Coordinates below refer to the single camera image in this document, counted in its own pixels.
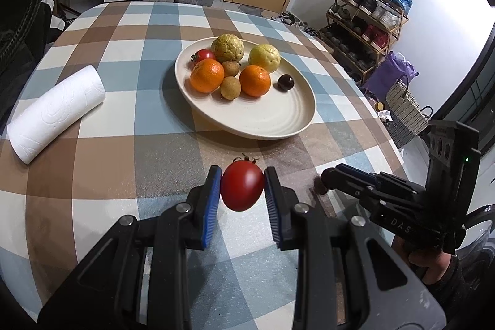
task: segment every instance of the white paper towel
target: white paper towel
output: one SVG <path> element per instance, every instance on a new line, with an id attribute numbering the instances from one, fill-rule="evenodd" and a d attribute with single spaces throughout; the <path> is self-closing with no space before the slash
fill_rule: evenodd
<path id="1" fill-rule="evenodd" d="M 16 154 L 29 164 L 50 142 L 105 100 L 105 88 L 89 65 L 47 91 L 7 126 Z"/>

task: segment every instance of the checkered tablecloth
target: checkered tablecloth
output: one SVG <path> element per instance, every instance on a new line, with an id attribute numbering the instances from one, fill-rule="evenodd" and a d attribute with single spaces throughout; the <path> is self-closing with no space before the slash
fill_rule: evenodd
<path id="1" fill-rule="evenodd" d="M 175 81 L 175 59 L 193 41 L 222 33 L 268 42 L 303 73 L 317 100 L 307 130 L 286 140 L 249 140 L 191 110 Z M 7 133 L 0 140 L 0 274 L 33 317 L 119 217 L 161 214 L 203 184 L 210 165 L 225 169 L 242 152 L 262 169 L 275 166 L 283 186 L 329 216 L 352 201 L 318 196 L 314 179 L 325 168 L 347 163 L 405 176 L 397 148 L 354 82 L 297 28 L 190 5 L 102 4 L 48 51 L 12 115 L 88 64 L 105 86 L 102 105 L 29 166 Z M 296 263 L 295 252 L 280 252 L 272 241 L 264 196 L 244 213 L 220 202 L 210 248 L 189 255 L 193 328 L 290 329 Z M 146 283 L 149 264 L 144 273 Z"/>

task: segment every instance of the orange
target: orange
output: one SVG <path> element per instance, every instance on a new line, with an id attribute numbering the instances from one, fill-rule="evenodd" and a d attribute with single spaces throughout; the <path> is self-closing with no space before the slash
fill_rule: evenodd
<path id="1" fill-rule="evenodd" d="M 252 97 L 261 97 L 268 93 L 272 80 L 263 67 L 257 65 L 247 66 L 239 76 L 241 88 L 244 93 Z"/>
<path id="2" fill-rule="evenodd" d="M 225 72 L 223 66 L 214 59 L 204 59 L 192 69 L 191 86 L 200 93 L 211 93 L 222 84 Z"/>

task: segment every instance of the woven basket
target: woven basket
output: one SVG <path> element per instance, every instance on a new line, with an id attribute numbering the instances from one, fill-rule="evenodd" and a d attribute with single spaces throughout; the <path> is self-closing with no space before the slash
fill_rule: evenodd
<path id="1" fill-rule="evenodd" d="M 387 126 L 387 131 L 397 148 L 403 147 L 415 136 L 424 131 L 430 124 L 433 108 L 430 106 L 421 109 L 409 92 L 409 79 L 402 75 L 387 93 L 387 107 L 390 110 L 393 121 Z M 423 110 L 431 109 L 430 115 Z"/>

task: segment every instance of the purple plastic bag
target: purple plastic bag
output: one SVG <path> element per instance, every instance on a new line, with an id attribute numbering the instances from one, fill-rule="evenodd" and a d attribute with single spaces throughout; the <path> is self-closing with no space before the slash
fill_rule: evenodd
<path id="1" fill-rule="evenodd" d="M 419 75 L 419 72 L 405 59 L 403 54 L 390 51 L 363 87 L 377 96 L 379 101 L 386 102 L 387 93 L 402 75 L 406 75 L 410 82 Z"/>

